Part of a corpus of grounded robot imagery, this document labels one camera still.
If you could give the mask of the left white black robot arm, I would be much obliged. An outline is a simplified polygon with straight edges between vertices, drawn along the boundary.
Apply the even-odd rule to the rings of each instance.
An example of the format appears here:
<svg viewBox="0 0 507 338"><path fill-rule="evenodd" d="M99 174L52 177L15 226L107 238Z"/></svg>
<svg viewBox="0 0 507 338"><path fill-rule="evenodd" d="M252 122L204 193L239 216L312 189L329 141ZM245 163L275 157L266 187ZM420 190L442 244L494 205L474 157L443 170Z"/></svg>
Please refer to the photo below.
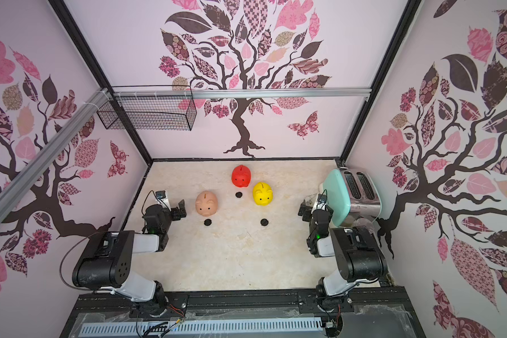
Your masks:
<svg viewBox="0 0 507 338"><path fill-rule="evenodd" d="M163 252L169 241L169 229L174 221L187 217L185 201L174 208L159 201L149 206L142 215L144 227L141 233L133 230L120 232L95 232L88 241L73 272L72 283L66 282L59 266L61 281L75 290L93 292L107 290L125 297L147 310L165 313L172 308L162 284L149 280L132 268L135 254Z"/></svg>

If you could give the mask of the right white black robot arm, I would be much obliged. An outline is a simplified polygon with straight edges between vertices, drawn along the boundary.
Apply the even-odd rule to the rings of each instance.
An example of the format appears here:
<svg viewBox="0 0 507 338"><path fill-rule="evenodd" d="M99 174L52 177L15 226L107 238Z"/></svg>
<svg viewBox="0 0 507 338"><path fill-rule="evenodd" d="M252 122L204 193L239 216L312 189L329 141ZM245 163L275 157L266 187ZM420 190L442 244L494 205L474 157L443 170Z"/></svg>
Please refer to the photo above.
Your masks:
<svg viewBox="0 0 507 338"><path fill-rule="evenodd" d="M335 258L337 268L322 277L316 287L316 303L323 311L341 306L350 291L386 277L388 267L373 234L365 225L332 228L332 210L302 202L298 216L309 223L306 245L316 258Z"/></svg>

